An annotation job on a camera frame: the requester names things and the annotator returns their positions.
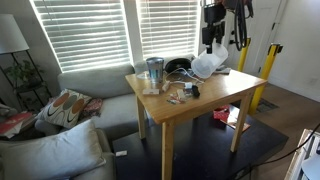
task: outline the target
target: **throw pillow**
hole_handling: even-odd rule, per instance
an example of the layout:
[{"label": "throw pillow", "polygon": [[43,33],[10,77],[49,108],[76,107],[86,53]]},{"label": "throw pillow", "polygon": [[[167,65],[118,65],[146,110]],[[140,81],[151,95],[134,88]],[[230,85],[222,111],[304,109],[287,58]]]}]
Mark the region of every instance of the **throw pillow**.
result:
[{"label": "throw pillow", "polygon": [[70,178],[106,163],[91,120],[58,135],[0,151],[7,180]]},{"label": "throw pillow", "polygon": [[79,119],[89,119],[93,116],[100,117],[100,109],[102,107],[103,100],[100,98],[93,98],[90,102],[83,108]]},{"label": "throw pillow", "polygon": [[60,96],[46,106],[37,116],[38,119],[66,128],[74,127],[90,96],[65,89]]}]

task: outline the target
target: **white window blinds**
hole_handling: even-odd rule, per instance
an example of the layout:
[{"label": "white window blinds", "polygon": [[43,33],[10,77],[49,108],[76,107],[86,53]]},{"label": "white window blinds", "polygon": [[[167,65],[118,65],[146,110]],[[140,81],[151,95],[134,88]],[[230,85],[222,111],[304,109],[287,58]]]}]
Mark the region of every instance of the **white window blinds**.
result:
[{"label": "white window blinds", "polygon": [[62,72],[130,61],[122,0],[32,0]]},{"label": "white window blinds", "polygon": [[143,58],[196,55],[199,0],[139,0]]}]

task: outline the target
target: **potted plant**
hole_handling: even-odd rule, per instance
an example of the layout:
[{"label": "potted plant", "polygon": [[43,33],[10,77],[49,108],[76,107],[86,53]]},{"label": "potted plant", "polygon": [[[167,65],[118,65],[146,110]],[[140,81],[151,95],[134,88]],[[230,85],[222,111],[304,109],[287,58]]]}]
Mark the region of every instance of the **potted plant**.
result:
[{"label": "potted plant", "polygon": [[[36,65],[38,71],[43,73],[44,71]],[[34,87],[41,83],[41,80],[37,74],[37,70],[31,63],[27,60],[23,60],[22,63],[16,64],[13,67],[8,68],[8,75],[11,76],[15,82],[20,80],[22,86]]]}]

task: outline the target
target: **lamp shade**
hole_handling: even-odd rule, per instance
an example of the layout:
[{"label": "lamp shade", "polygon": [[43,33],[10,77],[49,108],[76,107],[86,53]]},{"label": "lamp shade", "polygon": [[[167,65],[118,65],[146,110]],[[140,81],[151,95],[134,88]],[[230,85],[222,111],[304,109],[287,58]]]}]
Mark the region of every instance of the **lamp shade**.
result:
[{"label": "lamp shade", "polygon": [[0,14],[0,54],[29,49],[12,14]]}]

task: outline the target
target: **floor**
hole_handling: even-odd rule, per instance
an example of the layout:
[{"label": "floor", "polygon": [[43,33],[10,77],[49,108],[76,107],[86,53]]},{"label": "floor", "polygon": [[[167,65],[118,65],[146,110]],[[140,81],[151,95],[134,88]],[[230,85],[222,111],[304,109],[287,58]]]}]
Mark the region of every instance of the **floor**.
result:
[{"label": "floor", "polygon": [[[281,157],[294,148],[304,129],[314,129],[320,123],[320,103],[268,84],[262,96],[279,108],[253,115],[265,124],[289,137],[284,149],[269,160]],[[251,173],[252,180],[283,180],[291,163],[293,154],[280,161],[262,165]]]}]

